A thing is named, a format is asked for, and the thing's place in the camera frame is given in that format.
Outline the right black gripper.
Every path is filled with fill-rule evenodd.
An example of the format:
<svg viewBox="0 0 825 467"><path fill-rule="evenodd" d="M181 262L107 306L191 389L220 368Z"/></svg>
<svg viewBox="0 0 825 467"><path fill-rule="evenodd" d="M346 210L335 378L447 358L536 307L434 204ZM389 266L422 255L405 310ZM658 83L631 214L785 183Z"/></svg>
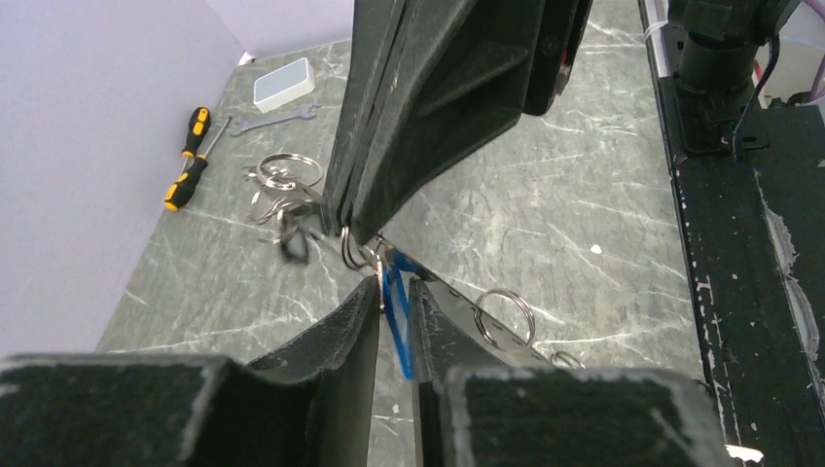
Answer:
<svg viewBox="0 0 825 467"><path fill-rule="evenodd" d="M592 0L358 1L321 212L358 243L425 184L545 115L569 82Z"/></svg>

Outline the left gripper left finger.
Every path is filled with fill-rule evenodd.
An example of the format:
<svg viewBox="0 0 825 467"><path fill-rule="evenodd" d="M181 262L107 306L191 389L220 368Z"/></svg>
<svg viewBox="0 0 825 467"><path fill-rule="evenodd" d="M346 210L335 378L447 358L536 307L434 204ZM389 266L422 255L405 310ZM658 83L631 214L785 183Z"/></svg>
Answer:
<svg viewBox="0 0 825 467"><path fill-rule="evenodd" d="M363 466L377 281L242 364L219 354L21 354L1 364L5 466Z"/></svg>

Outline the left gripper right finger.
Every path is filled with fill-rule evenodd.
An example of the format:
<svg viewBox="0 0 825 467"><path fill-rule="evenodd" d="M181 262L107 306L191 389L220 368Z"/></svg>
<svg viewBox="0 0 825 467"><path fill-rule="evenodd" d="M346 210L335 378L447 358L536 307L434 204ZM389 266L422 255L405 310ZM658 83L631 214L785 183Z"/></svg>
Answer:
<svg viewBox="0 0 825 467"><path fill-rule="evenodd" d="M563 369L508 331L488 346L475 306L440 282L409 292L420 466L731 466L691 378Z"/></svg>

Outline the blue tag key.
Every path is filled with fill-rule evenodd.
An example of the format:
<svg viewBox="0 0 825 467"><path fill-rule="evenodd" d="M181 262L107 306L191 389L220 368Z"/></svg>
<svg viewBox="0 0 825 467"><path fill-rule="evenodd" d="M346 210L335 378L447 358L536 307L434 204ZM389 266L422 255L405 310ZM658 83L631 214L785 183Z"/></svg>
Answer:
<svg viewBox="0 0 825 467"><path fill-rule="evenodd" d="M422 266L397 249L385 252L380 285L384 315L406 380L414 377L410 344L411 305L403 273L419 273Z"/></svg>

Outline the black tag key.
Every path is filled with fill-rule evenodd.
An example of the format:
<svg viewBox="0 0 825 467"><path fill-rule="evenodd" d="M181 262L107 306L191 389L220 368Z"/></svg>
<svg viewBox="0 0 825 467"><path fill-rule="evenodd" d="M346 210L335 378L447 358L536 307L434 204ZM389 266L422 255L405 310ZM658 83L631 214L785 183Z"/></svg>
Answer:
<svg viewBox="0 0 825 467"><path fill-rule="evenodd" d="M765 455L758 449L746 448L742 446L735 446L725 444L728 455L731 458L738 459L742 462L760 463L764 460Z"/></svg>

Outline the silver wrench near right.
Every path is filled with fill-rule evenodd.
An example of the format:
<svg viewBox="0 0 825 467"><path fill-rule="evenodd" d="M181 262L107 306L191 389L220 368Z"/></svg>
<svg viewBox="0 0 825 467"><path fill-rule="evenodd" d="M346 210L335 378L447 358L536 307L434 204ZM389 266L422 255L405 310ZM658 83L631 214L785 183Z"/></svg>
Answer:
<svg viewBox="0 0 825 467"><path fill-rule="evenodd" d="M247 121L233 122L228 130L228 133L232 137L238 137L253 129L258 129L264 126L277 125L295 119L311 120L316 117L316 110L319 108L320 105L313 102L294 110L264 115L262 117Z"/></svg>

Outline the clear plastic box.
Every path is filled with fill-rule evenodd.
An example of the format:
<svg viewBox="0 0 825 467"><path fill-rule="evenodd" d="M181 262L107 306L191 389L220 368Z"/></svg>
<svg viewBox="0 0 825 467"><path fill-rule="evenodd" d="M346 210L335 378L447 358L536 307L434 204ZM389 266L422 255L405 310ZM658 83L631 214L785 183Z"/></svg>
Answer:
<svg viewBox="0 0 825 467"><path fill-rule="evenodd" d="M253 104L261 113L267 113L314 89L314 69L306 57L301 57L257 78L253 84Z"/></svg>

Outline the orange black screwdriver upper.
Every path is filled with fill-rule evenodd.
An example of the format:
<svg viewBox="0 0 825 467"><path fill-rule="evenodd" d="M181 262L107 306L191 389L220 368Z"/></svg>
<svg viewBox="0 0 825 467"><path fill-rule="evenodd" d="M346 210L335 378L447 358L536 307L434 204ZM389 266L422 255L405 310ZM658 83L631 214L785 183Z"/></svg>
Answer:
<svg viewBox="0 0 825 467"><path fill-rule="evenodd" d="M210 126L211 111L207 107L197 107L189 119L186 141L181 151L182 156L187 159L183 172L189 168L191 162L197 159L204 160L204 157L200 156L197 150L205 138Z"/></svg>

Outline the orange black screwdriver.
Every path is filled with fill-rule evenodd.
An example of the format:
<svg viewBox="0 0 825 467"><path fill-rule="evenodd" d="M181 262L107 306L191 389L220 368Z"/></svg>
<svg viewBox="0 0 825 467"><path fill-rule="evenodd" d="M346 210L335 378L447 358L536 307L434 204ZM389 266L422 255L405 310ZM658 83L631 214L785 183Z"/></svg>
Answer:
<svg viewBox="0 0 825 467"><path fill-rule="evenodd" d="M212 112L211 112L211 126L205 135L198 153L203 159L197 159L191 162L189 168L180 173L172 185L167 190L163 205L169 211L178 211L184 208L194 196L197 186L201 180L202 174L208 167L208 157L216 146L220 138L225 134L227 128L231 125L233 117L227 117L221 124L217 126L215 131L212 131Z"/></svg>
<svg viewBox="0 0 825 467"><path fill-rule="evenodd" d="M186 141L181 151L182 156L187 159L183 172L189 168L191 162L197 159L204 160L204 157L200 156L197 150L205 138L210 126L211 111L207 107L197 107L189 119Z"/></svg>

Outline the orange black screwdriver lower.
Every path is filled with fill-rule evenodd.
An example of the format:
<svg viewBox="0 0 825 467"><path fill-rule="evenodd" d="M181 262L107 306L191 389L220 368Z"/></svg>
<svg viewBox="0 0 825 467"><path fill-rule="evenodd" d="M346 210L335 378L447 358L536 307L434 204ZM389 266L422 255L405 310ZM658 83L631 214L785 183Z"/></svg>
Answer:
<svg viewBox="0 0 825 467"><path fill-rule="evenodd" d="M197 159L191 162L189 168L180 173L172 185L167 190L163 205L169 211L178 211L184 208L194 196L197 186L201 180L202 174L208 167L208 157L216 146L220 138L225 134L227 128L231 125L233 117L227 117L221 124L217 126L215 131L212 131L212 112L211 112L211 126L205 135L198 153L203 159Z"/></svg>

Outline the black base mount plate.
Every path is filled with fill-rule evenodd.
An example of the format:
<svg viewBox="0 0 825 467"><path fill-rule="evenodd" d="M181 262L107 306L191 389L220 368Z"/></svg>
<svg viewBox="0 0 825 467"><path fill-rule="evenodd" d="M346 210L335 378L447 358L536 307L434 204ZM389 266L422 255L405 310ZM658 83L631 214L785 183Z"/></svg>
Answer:
<svg viewBox="0 0 825 467"><path fill-rule="evenodd" d="M824 462L824 124L760 94L792 1L643 1L704 376L732 444Z"/></svg>

